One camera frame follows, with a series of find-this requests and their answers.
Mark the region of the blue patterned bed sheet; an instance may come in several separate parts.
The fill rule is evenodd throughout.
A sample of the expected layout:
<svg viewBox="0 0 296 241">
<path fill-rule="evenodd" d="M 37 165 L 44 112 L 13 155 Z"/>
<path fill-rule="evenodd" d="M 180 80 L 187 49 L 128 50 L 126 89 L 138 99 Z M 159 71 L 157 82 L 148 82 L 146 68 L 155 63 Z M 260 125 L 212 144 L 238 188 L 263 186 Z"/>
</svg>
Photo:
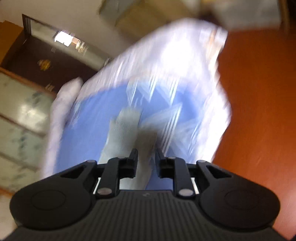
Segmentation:
<svg viewBox="0 0 296 241">
<path fill-rule="evenodd" d="M 146 189 L 170 189 L 157 178 L 154 154 L 187 163 L 213 161 L 231 121 L 218 72 L 228 33 L 213 23 L 183 19 L 140 39 L 83 82 L 64 127 L 53 174 L 88 160 L 99 163 L 109 124 L 123 108 L 141 112 L 140 126 L 157 132 Z"/>
</svg>

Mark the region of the wardrobe with frosted glass doors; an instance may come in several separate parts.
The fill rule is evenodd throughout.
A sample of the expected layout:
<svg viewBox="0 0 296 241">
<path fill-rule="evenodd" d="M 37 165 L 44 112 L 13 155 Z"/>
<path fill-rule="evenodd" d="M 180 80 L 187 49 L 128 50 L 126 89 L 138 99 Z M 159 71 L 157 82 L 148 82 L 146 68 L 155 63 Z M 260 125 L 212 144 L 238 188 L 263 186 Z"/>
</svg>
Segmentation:
<svg viewBox="0 0 296 241">
<path fill-rule="evenodd" d="M 54 94 L 1 69 L 1 194 L 39 179 Z"/>
</svg>

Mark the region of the grey sweatpants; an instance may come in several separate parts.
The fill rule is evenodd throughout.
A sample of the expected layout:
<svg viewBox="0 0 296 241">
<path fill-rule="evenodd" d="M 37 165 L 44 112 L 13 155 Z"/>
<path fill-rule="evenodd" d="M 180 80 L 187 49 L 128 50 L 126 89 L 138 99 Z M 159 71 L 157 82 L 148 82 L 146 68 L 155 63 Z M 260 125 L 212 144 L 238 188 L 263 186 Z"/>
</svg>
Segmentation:
<svg viewBox="0 0 296 241">
<path fill-rule="evenodd" d="M 135 108 L 123 108 L 117 118 L 112 119 L 99 164 L 111 158 L 128 157 L 132 149 L 138 150 L 135 178 L 120 180 L 120 189 L 144 190 L 152 174 L 152 154 L 157 140 L 157 132 L 141 127 L 141 112 Z"/>
</svg>

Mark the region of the dark brown door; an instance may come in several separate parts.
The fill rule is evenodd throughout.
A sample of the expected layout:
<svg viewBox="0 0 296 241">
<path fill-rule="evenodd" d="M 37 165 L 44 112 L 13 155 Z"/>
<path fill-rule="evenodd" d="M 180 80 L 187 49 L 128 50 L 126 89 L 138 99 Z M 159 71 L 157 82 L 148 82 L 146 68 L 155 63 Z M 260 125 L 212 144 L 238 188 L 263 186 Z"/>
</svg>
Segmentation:
<svg viewBox="0 0 296 241">
<path fill-rule="evenodd" d="M 77 77 L 86 82 L 112 59 L 74 33 L 23 15 L 23 26 L 1 22 L 1 68 L 57 93 Z"/>
</svg>

